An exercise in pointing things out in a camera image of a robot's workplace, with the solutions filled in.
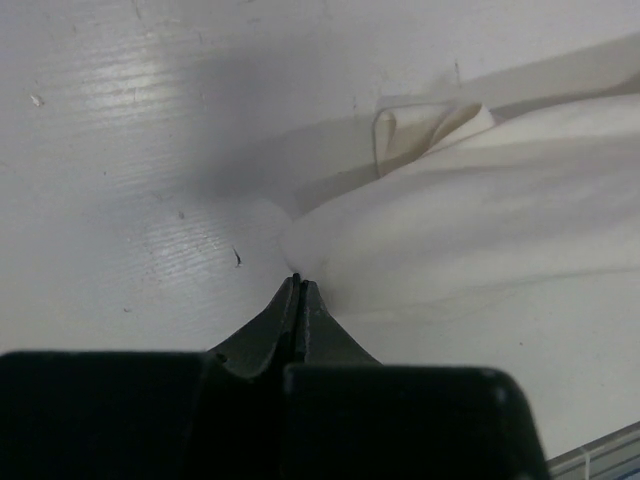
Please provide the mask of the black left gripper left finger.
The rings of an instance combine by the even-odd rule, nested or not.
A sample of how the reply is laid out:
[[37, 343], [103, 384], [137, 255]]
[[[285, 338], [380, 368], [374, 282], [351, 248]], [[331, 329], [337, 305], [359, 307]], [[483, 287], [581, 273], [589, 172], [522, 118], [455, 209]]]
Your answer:
[[299, 300], [300, 277], [286, 278], [264, 310], [209, 353], [236, 377], [260, 378], [291, 357]]

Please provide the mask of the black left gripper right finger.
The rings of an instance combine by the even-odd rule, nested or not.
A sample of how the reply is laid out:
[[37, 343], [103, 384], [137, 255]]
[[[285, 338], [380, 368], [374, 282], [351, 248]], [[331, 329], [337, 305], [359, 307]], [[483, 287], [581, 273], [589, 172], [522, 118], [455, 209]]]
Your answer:
[[316, 282], [299, 286], [294, 325], [294, 365], [381, 366], [330, 314]]

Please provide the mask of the white t shirt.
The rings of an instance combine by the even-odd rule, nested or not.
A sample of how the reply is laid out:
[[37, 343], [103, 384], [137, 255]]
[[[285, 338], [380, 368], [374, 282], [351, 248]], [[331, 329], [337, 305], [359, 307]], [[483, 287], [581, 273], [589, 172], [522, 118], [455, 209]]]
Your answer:
[[385, 109], [376, 180], [285, 230], [288, 267], [341, 313], [639, 266], [639, 98], [500, 121], [478, 102]]

